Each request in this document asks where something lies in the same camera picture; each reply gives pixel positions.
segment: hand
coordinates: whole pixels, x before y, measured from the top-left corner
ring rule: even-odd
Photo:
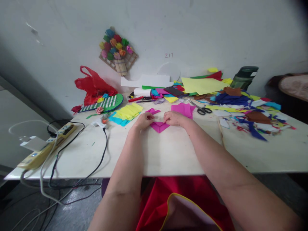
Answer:
[[[186,120],[189,118],[176,111],[168,111],[164,114],[164,123],[168,125],[183,127]]]
[[[138,129],[138,130],[145,129],[151,123],[153,123],[152,119],[154,119],[154,116],[149,112],[140,114],[139,118],[137,119],[135,124],[132,126],[132,128],[135,128],[135,129]]]

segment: gray floor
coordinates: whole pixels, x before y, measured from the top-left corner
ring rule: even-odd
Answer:
[[[263,174],[255,175],[263,184],[265,184],[270,190],[272,190],[276,195],[278,195],[287,205],[289,205],[298,215],[303,216],[305,202],[308,201],[308,194],[300,188],[287,174]],[[76,181],[61,181],[61,184],[72,184]],[[90,186],[84,188],[74,189],[73,192],[67,196],[63,201],[71,202],[73,200],[86,197],[90,195],[99,186]],[[38,192],[38,189],[32,189],[19,184],[14,190],[6,197],[6,199],[13,199],[10,204],[16,202],[20,198],[29,195],[31,193]],[[58,191],[50,192],[53,196],[58,197]],[[55,215],[53,216],[49,226],[46,230],[48,231],[64,231],[64,230],[74,230],[74,231],[84,231],[87,230],[90,221],[94,215],[94,212],[101,200],[100,190],[96,191],[91,197],[73,203],[67,206],[58,206]],[[43,211],[47,208],[48,199],[43,197],[40,193],[36,193],[14,206],[7,209],[4,213],[0,215],[0,227],[2,231],[10,231],[14,225],[29,211],[34,208],[39,208]],[[48,215],[43,226],[48,223],[54,208],[48,211]],[[29,214],[14,230],[22,230],[26,224],[36,215],[36,212]],[[33,229],[34,231],[39,231],[44,219],[42,215]],[[25,230],[30,231],[34,225],[34,222]]]

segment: white table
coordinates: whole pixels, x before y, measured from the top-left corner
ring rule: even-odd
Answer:
[[[163,121],[164,112],[171,109],[169,102],[154,105],[141,103],[142,112],[150,108],[159,109],[155,121]],[[80,179],[85,178],[98,165],[105,147],[105,135],[100,127],[91,126],[91,122],[98,116],[87,116],[95,111],[79,113],[72,121],[82,122],[86,125],[83,132],[61,154],[54,179]],[[215,140],[221,143],[220,132],[214,114],[199,115],[195,109],[193,119]],[[136,121],[132,120],[122,127],[109,122],[107,128],[108,147],[100,168],[91,178],[110,177],[119,158],[127,133]],[[289,117],[289,124],[297,130],[287,129],[278,136],[265,135],[268,142],[258,140],[243,131],[222,128],[226,149],[252,173],[281,173],[281,172],[308,172],[308,125]],[[82,128],[77,130],[60,147],[71,140]],[[145,176],[168,175],[201,175],[203,171],[194,153],[192,143],[185,130],[181,127],[170,126],[162,133],[157,133],[149,127],[142,135],[143,152],[145,156]],[[45,179],[51,175],[52,160],[47,164]],[[18,180],[23,169],[16,168],[6,180]],[[29,171],[27,179],[39,179],[39,170]]]

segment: dark green bottle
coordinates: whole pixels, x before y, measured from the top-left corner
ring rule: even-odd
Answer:
[[[238,73],[234,76],[233,82],[231,83],[230,87],[239,87],[243,90],[247,90],[249,85],[252,83],[253,78],[256,76],[258,69],[259,68],[256,66],[241,67]]]

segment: scissors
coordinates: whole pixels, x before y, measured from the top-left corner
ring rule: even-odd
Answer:
[[[191,102],[190,103],[194,106],[196,106],[198,108],[197,112],[200,114],[200,115],[205,115],[206,113],[212,113],[212,110],[209,109],[209,108],[205,108],[205,107],[199,107],[198,105],[196,105],[195,103]]]

